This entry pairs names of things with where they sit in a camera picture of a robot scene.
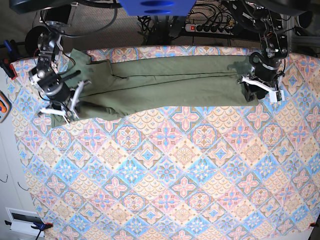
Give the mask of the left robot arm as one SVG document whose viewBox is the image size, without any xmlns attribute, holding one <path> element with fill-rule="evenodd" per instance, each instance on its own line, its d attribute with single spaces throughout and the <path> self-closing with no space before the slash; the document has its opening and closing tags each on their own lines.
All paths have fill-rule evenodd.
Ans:
<svg viewBox="0 0 320 240">
<path fill-rule="evenodd" d="M 272 103 L 282 101 L 285 94 L 280 83 L 285 70 L 279 68 L 288 55 L 288 40 L 281 15 L 259 3 L 251 6 L 244 0 L 229 2 L 229 11 L 238 24 L 257 33 L 260 39 L 260 52 L 249 56 L 250 72 L 238 80 L 244 87 L 246 101 L 261 100 L 266 95 Z"/>
</svg>

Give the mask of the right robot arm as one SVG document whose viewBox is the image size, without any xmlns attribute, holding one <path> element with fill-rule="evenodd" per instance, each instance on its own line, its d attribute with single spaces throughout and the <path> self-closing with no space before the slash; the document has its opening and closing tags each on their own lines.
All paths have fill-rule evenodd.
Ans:
<svg viewBox="0 0 320 240">
<path fill-rule="evenodd" d="M 93 69 L 86 68 L 80 58 L 69 56 L 72 66 L 66 72 L 59 71 L 59 62 L 65 55 L 62 36 L 68 26 L 71 4 L 40 11 L 40 21 L 46 30 L 37 41 L 36 66 L 29 72 L 29 81 L 38 91 L 46 106 L 39 115 L 55 115 L 66 123 L 89 118 L 89 103 L 83 101 L 85 86 L 91 84 Z"/>
</svg>

